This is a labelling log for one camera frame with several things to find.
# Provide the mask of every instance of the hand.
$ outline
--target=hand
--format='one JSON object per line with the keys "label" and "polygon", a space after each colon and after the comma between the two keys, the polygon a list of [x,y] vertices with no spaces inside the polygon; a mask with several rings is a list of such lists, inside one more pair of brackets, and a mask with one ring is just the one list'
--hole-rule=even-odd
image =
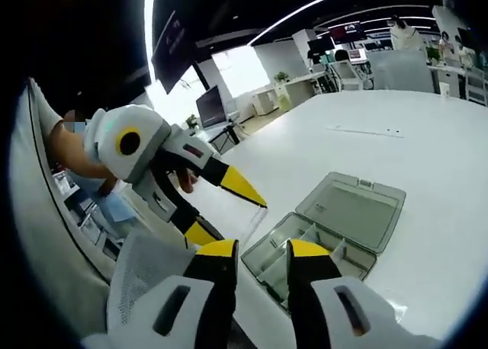
{"label": "hand", "polygon": [[187,168],[181,168],[176,170],[176,175],[178,176],[178,181],[180,183],[181,189],[185,193],[191,193],[193,191],[193,184],[198,181],[193,172],[191,172]]}
{"label": "hand", "polygon": [[112,192],[116,183],[117,183],[117,178],[112,174],[110,174],[109,177],[105,180],[105,182],[101,185],[101,187],[99,187],[98,195],[100,195],[101,197],[106,197]]}

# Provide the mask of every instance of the white fabric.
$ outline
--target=white fabric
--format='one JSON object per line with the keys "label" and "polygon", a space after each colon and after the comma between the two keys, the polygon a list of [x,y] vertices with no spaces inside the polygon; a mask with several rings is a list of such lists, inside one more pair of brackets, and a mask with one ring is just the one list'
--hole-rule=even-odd
{"label": "white fabric", "polygon": [[147,232],[130,233],[120,250],[108,297],[108,330],[126,325],[133,304],[156,284],[183,275],[194,254]]}
{"label": "white fabric", "polygon": [[463,48],[457,49],[457,55],[459,56],[459,60],[461,64],[466,67],[473,67],[473,56],[475,52],[473,50],[469,50],[465,46]]}
{"label": "white fabric", "polygon": [[442,59],[450,58],[458,60],[454,52],[454,46],[451,44],[451,42],[446,42],[445,40],[440,39],[439,52],[441,53]]}
{"label": "white fabric", "polygon": [[400,29],[398,26],[391,27],[391,41],[394,50],[422,50],[425,51],[425,45],[420,37],[419,32],[410,26]]}
{"label": "white fabric", "polygon": [[114,261],[78,229],[50,176],[41,129],[48,136],[59,120],[39,87],[30,82],[19,97],[11,137],[9,191],[18,236],[32,271],[53,307],[81,338],[105,330],[106,281],[113,274]]}
{"label": "white fabric", "polygon": [[47,138],[54,126],[63,119],[49,106],[39,85],[32,78],[29,79],[29,82],[37,100],[36,105],[39,110],[40,130],[43,134],[43,138]]}

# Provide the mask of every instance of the blue face mask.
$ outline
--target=blue face mask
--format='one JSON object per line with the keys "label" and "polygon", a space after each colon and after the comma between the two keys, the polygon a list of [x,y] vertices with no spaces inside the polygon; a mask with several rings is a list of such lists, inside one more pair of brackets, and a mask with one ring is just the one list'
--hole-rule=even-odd
{"label": "blue face mask", "polygon": [[86,128],[85,122],[75,122],[75,133],[83,133]]}
{"label": "blue face mask", "polygon": [[86,128],[85,122],[64,122],[64,127],[69,132],[83,133]]}

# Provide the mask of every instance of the office chair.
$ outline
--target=office chair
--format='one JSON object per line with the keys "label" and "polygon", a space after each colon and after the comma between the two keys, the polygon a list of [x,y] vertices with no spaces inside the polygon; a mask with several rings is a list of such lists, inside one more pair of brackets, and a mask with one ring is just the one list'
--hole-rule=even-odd
{"label": "office chair", "polygon": [[365,90],[368,87],[371,79],[361,77],[349,60],[332,62],[330,65],[339,78],[340,91]]}
{"label": "office chair", "polygon": [[488,107],[487,90],[483,71],[466,68],[466,99]]}

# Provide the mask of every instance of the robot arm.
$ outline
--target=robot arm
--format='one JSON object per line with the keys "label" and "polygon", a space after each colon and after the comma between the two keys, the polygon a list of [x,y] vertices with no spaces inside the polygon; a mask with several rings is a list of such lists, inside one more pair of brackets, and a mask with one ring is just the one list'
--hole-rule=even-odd
{"label": "robot arm", "polygon": [[[237,249],[234,240],[205,245],[183,277],[166,278],[135,302],[127,325],[92,335],[83,344],[90,349],[228,347],[236,309]],[[390,304],[360,280],[341,277],[321,246],[288,241],[287,282],[297,349],[439,345],[401,327]]]}
{"label": "robot arm", "polygon": [[173,187],[168,171],[189,168],[211,184],[266,207],[264,199],[234,167],[214,158],[204,142],[177,125],[169,126],[148,107],[98,110],[84,142],[88,154],[96,154],[116,177],[131,183],[159,218],[174,223],[194,244],[206,245],[222,236]]}

